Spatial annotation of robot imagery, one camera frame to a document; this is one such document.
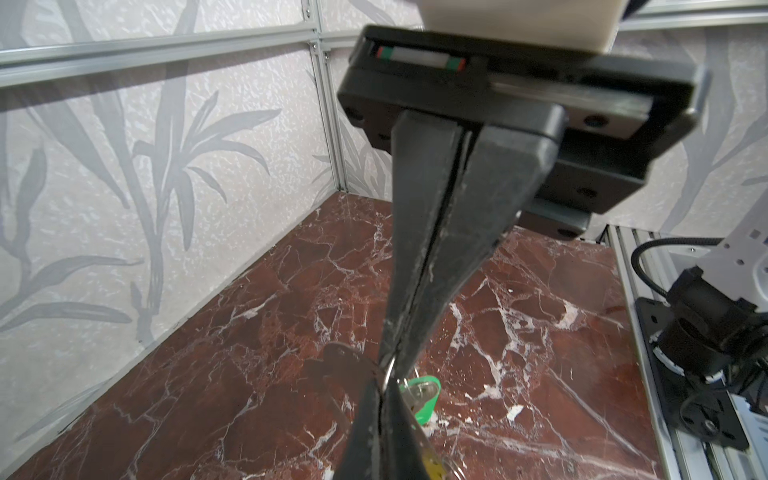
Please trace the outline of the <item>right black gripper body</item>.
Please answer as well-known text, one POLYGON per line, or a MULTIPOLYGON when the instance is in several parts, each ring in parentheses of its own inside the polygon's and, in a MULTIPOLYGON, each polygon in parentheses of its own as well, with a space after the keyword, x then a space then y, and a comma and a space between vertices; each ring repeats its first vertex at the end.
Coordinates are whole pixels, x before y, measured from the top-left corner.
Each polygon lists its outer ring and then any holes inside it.
POLYGON ((699 123, 710 84, 693 63, 369 25, 337 99, 390 154, 402 211, 467 164, 485 126, 555 142, 553 169, 519 223, 572 240, 644 187, 650 164, 699 123))

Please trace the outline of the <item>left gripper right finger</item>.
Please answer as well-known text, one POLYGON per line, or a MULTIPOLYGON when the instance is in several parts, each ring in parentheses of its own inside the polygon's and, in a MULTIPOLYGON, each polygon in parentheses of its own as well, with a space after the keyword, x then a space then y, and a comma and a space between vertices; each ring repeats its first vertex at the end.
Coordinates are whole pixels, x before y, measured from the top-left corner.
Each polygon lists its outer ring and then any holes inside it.
POLYGON ((390 383, 381 407, 382 478, 429 479, 422 460, 425 451, 435 452, 407 409, 399 385, 390 383))

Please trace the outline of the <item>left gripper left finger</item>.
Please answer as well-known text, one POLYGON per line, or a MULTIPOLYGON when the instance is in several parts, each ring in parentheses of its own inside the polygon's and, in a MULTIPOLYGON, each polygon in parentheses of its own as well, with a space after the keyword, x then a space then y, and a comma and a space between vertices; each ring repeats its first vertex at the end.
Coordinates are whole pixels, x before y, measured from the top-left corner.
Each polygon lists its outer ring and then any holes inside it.
POLYGON ((334 480, 381 478, 381 400, 377 381, 369 381, 359 402, 343 457, 335 469, 334 480))

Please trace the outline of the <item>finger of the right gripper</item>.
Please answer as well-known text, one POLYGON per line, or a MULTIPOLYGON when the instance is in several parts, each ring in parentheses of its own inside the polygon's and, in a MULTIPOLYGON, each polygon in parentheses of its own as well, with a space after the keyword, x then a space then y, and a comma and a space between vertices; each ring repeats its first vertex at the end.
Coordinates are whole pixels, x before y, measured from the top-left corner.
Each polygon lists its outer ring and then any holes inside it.
POLYGON ((457 288, 434 265, 471 136, 456 121, 413 110, 391 131, 393 275, 379 364, 412 366, 457 288))
POLYGON ((463 171, 430 234, 415 298, 398 333, 393 375, 410 372, 447 305, 517 223, 556 162, 559 142, 484 126, 464 151, 463 171))

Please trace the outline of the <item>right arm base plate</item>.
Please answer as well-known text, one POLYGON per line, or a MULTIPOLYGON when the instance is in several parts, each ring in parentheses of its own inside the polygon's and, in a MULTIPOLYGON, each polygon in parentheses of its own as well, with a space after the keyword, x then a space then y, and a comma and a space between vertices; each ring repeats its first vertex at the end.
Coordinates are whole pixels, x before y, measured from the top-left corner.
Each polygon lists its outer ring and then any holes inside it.
POLYGON ((664 303, 635 301, 664 419, 698 439, 745 451, 749 440, 731 400, 731 359, 710 348, 664 303))

